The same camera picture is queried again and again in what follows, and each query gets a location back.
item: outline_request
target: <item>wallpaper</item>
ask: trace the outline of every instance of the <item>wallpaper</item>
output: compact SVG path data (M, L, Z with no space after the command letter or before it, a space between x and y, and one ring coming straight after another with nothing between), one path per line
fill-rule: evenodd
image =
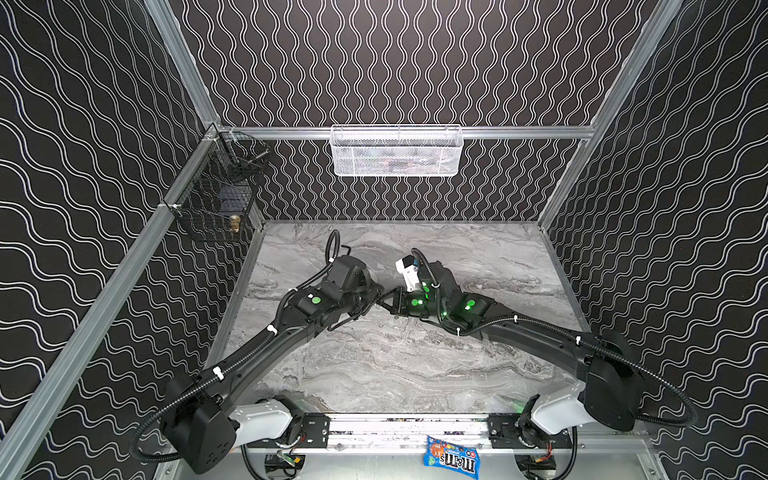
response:
M202 370L247 250L195 243L172 227L24 478L152 478L156 465L130 457L128 443L168 380ZM160 453L166 444L154 428L140 447Z
M338 177L328 142L279 141L257 205L271 220L536 221L577 144L465 141L454 177Z
M655 434L673 480L768 478L767 31L765 0L687 0L550 231L593 327L700 407Z
M0 438L204 129L140 0L0 0Z
M224 124L586 125L654 0L170 0Z

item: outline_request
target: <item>metal extrusion bar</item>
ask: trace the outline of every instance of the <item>metal extrusion bar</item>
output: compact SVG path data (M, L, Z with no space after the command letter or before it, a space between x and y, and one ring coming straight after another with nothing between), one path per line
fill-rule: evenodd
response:
M330 127L224 127L260 140L329 140ZM593 127L462 127L466 140L591 138Z
M175 196L166 199L169 204L179 200L186 183L202 164L215 141L209 137L212 130L209 129L197 145L174 181L169 192ZM165 205L159 205L131 244L0 443L0 480L18 480L22 476L173 221L173 213Z
M581 325L581 329L585 332L590 332L591 328L589 326L589 322L587 321L587 317L584 316L584 312L581 310L581 304L576 298L576 293L574 293L573 287L571 286L571 281L568 279L568 275L566 275L565 270L563 270L563 264L560 263L558 253L554 251L554 245L552 245L551 240L549 240L547 232L544 230L540 230L540 232L541 241L544 242L544 246L549 253L549 258L552 260L552 264L554 265L554 271L556 271L558 273L558 277L560 277L560 282L563 284L563 290L565 290L565 296L568 298L568 302L571 304L574 315L576 315L576 318Z
M683 0L660 0L648 21L643 25L640 35L627 56L619 75L614 84L608 91L603 104L592 122L594 126L594 135L589 141L583 141L574 152L574 156L565 168L554 193L549 197L546 207L539 217L539 225L544 230L549 230L555 216L557 216L560 207L565 202L571 188L578 180L581 171L587 165L595 148L600 144L616 115L618 114L624 101L627 99L632 87L637 83L640 73L645 68L651 55L667 31L670 23L680 10Z
M438 436L459 445L473 446L480 449L483 455L546 453L544 449L493 448L488 437L486 414L330 413L328 416L328 446L307 448L300 445L293 453L414 455L425 451L427 435ZM592 426L579 432L579 453L647 454L649 442L650 436L646 432L617 435L601 425ZM249 452L272 453L274 449L252 446Z
M203 83L187 41L181 34L181 26L168 0L144 0L149 15L154 20L165 48L179 71L181 82L187 89L200 121L205 125L219 124L219 114L210 100L208 89Z

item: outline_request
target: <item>black wire basket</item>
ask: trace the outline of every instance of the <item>black wire basket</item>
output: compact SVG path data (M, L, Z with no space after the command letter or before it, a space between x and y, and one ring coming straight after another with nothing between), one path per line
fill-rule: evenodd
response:
M187 186L184 202L174 209L181 228L198 242L248 242L256 193L254 178L269 161L270 149L236 155L227 144L211 151Z

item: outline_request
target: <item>white wire basket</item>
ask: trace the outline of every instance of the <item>white wire basket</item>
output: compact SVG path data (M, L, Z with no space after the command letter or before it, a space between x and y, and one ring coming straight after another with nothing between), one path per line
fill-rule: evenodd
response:
M453 177L460 125L333 125L333 170L340 177Z

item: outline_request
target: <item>white cable tie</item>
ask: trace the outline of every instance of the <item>white cable tie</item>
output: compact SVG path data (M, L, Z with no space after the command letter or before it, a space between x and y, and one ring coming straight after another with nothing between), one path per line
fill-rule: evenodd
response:
M221 367L219 367L219 366L215 366L214 367L214 375L216 377L218 377L219 382L223 382L224 381L224 374L221 372Z

